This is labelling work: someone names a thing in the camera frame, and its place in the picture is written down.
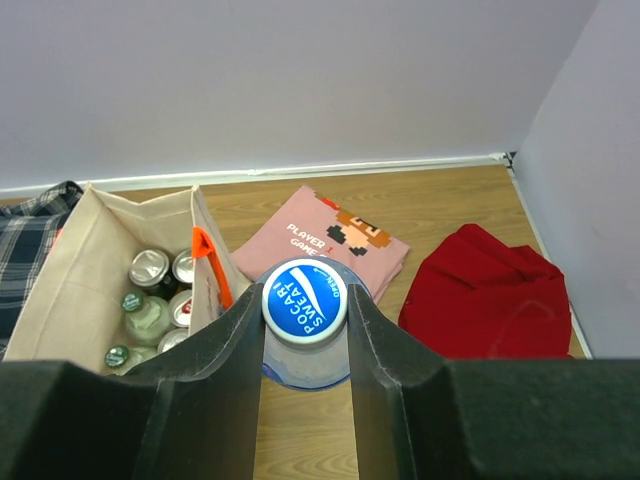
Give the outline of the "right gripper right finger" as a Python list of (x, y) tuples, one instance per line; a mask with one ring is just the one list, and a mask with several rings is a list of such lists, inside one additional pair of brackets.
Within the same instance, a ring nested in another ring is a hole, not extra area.
[(359, 476), (415, 479), (404, 393), (421, 388), (443, 360), (386, 318), (359, 285), (348, 286), (347, 313)]

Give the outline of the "blue cap bottle from bag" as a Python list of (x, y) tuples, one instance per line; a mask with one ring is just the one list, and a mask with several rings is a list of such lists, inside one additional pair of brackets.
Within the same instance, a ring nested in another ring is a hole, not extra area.
[(266, 324), (263, 373), (293, 390), (333, 388), (349, 378), (348, 287), (364, 282), (327, 257), (283, 261), (258, 280)]

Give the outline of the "beige canvas bag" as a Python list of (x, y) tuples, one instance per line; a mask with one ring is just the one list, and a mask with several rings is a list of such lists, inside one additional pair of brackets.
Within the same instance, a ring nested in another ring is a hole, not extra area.
[(133, 285), (128, 267), (146, 247), (175, 256), (200, 227), (215, 245), (222, 273), (195, 265), (195, 334), (221, 314), (219, 282), (234, 298), (249, 286), (233, 261), (198, 187), (141, 203), (88, 187), (47, 256), (11, 335), (7, 361), (64, 360), (104, 374), (107, 350), (127, 341), (120, 300)]

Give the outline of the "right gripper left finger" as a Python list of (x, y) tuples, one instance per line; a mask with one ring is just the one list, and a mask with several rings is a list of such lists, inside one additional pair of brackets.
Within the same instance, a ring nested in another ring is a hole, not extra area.
[(134, 478), (252, 478), (261, 294), (261, 285), (250, 286), (220, 318), (130, 373), (130, 382), (155, 389)]

